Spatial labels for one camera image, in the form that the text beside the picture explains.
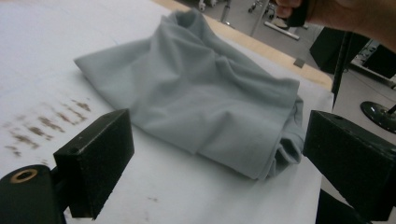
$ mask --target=black rod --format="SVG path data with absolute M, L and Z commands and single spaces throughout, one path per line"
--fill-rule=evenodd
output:
M 393 114 L 396 111 L 396 105 L 393 106 L 390 110 L 388 110 L 388 114 Z
M 334 93 L 334 100 L 332 102 L 332 107 L 334 107 L 335 105 L 335 100 L 337 99 L 338 91 L 340 90 L 341 79 L 344 73 L 345 65 L 347 64 L 347 55 L 349 52 L 351 39 L 352 39 L 352 33 L 345 32 L 343 42 L 340 48 L 340 53 L 338 54 L 337 65 L 335 66 L 334 81 L 332 82 L 332 93 Z

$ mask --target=metal stand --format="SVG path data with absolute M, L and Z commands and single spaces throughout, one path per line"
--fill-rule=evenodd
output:
M 361 111 L 372 122 L 391 133 L 396 133 L 396 105 L 388 109 L 373 102 L 361 103 Z
M 227 0 L 227 5 L 225 5 L 222 15 L 221 15 L 221 23 L 226 24 L 232 28 L 234 28 L 233 26 L 231 26 L 231 24 L 227 21 L 228 18 L 228 13 L 230 12 L 230 8 L 231 8 L 231 0 Z
M 267 6 L 268 6 L 269 3 L 270 3 L 269 0 L 266 0 L 265 2 L 262 3 L 262 10 L 260 11 L 260 16 L 254 22 L 253 29 L 250 32 L 250 36 L 254 36 L 254 33 L 256 33 L 257 27 L 262 22 L 262 16 L 264 15 L 265 9 L 267 9 Z
M 287 31 L 287 30 L 283 30 L 283 29 L 281 29 L 281 28 L 279 28 L 279 27 L 273 25 L 271 22 L 266 21 L 266 22 L 265 22 L 265 25 L 268 26 L 268 27 L 270 27 L 270 28 L 273 28 L 274 30 L 279 31 L 280 33 L 282 33 L 282 34 L 284 34 L 284 35 L 286 35 L 286 36 L 289 36 L 289 37 L 291 37 L 291 38 L 293 38 L 293 39 L 295 39 L 295 40 L 299 40 L 299 39 L 300 39 L 300 37 L 297 36 L 297 35 L 295 35 L 294 33 L 289 32 L 289 31 Z

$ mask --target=black block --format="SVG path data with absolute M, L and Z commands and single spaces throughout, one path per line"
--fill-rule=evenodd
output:
M 73 217 L 97 217 L 133 154 L 128 110 L 103 115 L 53 154 Z
M 339 116 L 312 111 L 304 155 L 369 220 L 396 204 L 396 146 Z
M 64 224 L 50 168 L 25 166 L 0 180 L 0 223 Z
M 309 49 L 321 71 L 334 74 L 344 33 L 344 31 L 325 27 Z M 365 36 L 353 34 L 348 53 L 346 55 L 346 65 L 353 60 L 368 41 L 369 38 Z
M 369 70 L 391 79 L 396 74 L 396 54 L 380 45 L 363 64 Z

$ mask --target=black metal base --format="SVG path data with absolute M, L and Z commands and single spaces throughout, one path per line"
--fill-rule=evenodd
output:
M 369 101 L 361 103 L 361 111 L 372 122 L 391 133 L 396 133 L 396 114 L 392 109 Z
M 332 195 L 320 190 L 317 220 L 315 224 L 371 224 L 361 217 L 352 207 L 334 199 Z
M 329 179 L 348 204 L 368 220 L 388 220 L 396 204 L 395 149 L 392 143 L 347 119 L 311 111 L 303 154 Z M 321 208 L 332 211 L 329 214 L 334 218 L 347 215 L 330 205 L 324 206 Z M 330 217 L 322 217 L 321 220 L 317 224 L 359 223 Z

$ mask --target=finger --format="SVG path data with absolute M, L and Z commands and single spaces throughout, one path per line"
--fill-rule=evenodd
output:
M 287 18 L 291 15 L 292 9 L 291 7 L 277 7 L 276 15 L 280 18 Z
M 299 7 L 302 0 L 276 0 L 276 4 L 280 7 Z

